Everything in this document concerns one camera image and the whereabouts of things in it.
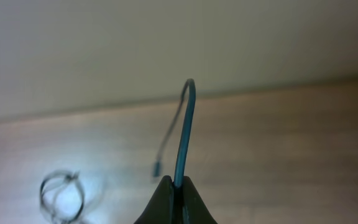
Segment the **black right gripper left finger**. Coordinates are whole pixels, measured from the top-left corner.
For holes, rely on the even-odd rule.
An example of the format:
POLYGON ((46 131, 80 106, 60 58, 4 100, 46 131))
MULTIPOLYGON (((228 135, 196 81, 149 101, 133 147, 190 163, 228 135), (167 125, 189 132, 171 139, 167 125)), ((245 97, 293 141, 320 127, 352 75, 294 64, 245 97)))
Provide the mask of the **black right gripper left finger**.
POLYGON ((145 210, 134 224, 171 224, 174 189, 172 178, 162 177, 145 210))

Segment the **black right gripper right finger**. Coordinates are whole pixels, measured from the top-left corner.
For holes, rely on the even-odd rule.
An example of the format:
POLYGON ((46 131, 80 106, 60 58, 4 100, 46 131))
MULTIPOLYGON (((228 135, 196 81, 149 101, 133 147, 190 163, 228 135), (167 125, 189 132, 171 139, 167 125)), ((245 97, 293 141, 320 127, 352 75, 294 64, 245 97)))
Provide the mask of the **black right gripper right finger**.
POLYGON ((181 217, 184 224, 217 224, 188 176, 181 188, 181 217))

